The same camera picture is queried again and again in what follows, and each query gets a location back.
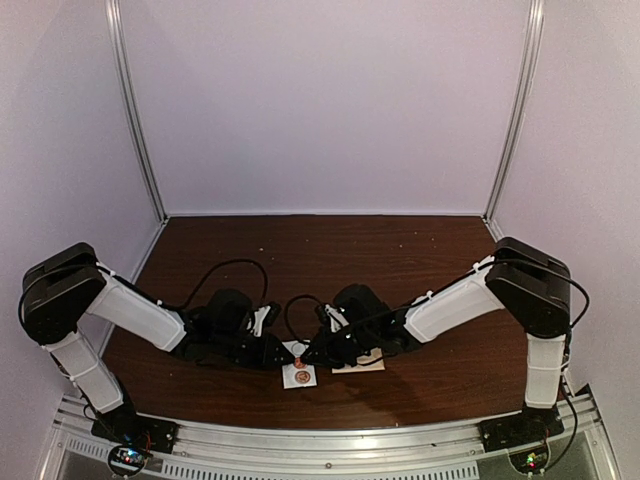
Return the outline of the sticker sheet with seals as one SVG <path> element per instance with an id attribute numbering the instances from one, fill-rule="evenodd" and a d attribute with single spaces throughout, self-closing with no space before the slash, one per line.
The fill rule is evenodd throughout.
<path id="1" fill-rule="evenodd" d="M 288 341 L 284 346 L 294 356 L 294 362 L 282 367 L 283 388 L 289 390 L 316 387 L 315 367 L 303 363 L 301 359 L 307 350 L 307 345 L 298 341 Z"/>

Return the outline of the cream envelope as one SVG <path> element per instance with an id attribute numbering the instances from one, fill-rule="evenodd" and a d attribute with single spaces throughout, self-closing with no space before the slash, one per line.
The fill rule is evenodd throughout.
<path id="1" fill-rule="evenodd" d="M 357 358 L 355 366 L 345 365 L 339 369 L 332 369 L 333 374 L 363 373 L 370 371 L 384 371 L 384 355 L 380 348 L 373 349 L 369 355 Z"/>

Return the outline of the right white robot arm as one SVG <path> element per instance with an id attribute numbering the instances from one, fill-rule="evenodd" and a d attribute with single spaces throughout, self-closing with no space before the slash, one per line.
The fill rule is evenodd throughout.
<path id="1" fill-rule="evenodd" d="M 415 351 L 441 334 L 485 314 L 504 310 L 527 337 L 526 409 L 513 419 L 519 440 L 535 440 L 551 424 L 571 326 L 572 278 L 568 266 L 513 237 L 457 280 L 396 308 L 371 288 L 353 284 L 318 308 L 325 319 L 302 360 L 332 369 L 353 367 L 378 349 L 386 355 Z"/>

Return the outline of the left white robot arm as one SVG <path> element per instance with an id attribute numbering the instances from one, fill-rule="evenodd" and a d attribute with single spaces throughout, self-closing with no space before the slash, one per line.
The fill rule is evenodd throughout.
<path id="1" fill-rule="evenodd" d="M 280 310 L 274 302 L 256 307 L 236 289 L 218 290 L 200 307 L 166 304 L 109 269 L 91 245 L 80 242 L 26 271 L 18 318 L 105 415 L 106 429 L 121 443 L 133 444 L 143 436 L 143 421 L 81 331 L 84 316 L 99 317 L 186 361 L 221 356 L 243 368 L 271 370 L 295 360 L 268 330 Z"/>

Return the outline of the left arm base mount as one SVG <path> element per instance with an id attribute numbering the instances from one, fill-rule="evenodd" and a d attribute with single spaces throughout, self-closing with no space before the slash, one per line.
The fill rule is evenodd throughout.
<path id="1" fill-rule="evenodd" d="M 141 473 L 154 453 L 173 452 L 178 424 L 140 415 L 128 396 L 107 413 L 91 403 L 88 408 L 93 413 L 92 435 L 114 443 L 106 463 L 117 478 L 130 479 Z"/>

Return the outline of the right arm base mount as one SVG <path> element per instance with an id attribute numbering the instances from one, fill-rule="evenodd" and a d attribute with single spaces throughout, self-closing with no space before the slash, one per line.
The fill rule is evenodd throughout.
<path id="1" fill-rule="evenodd" d="M 503 417 L 483 420 L 479 432 L 486 453 L 509 452 L 511 466 L 520 474 L 542 474 L 550 463 L 549 440 L 564 432 L 558 407 L 531 408 Z"/>

